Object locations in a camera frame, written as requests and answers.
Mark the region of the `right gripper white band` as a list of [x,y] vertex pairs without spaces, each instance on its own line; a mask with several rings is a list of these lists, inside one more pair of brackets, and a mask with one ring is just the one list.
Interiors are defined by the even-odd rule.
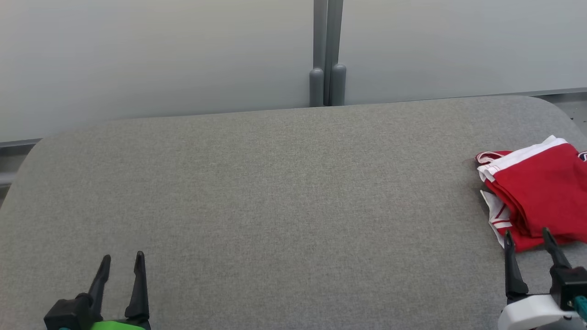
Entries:
[[[571,265],[549,228],[542,229],[544,246],[553,270],[570,270]],[[585,330],[586,322],[576,311],[560,309],[551,295],[532,295],[522,279],[509,230],[504,237],[504,279],[508,304],[498,319],[499,330]]]

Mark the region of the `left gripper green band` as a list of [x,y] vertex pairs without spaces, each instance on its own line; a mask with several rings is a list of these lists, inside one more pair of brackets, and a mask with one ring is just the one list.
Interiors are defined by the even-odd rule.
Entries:
[[145,271],[145,256],[143,251],[138,251],[134,263],[135,275],[133,290],[128,307],[124,311],[126,320],[103,321],[101,306],[103,302],[105,284],[108,282],[111,269],[111,256],[105,255],[96,272],[88,294],[92,299],[90,315],[94,321],[91,330],[150,330],[150,309],[148,299],[148,286]]

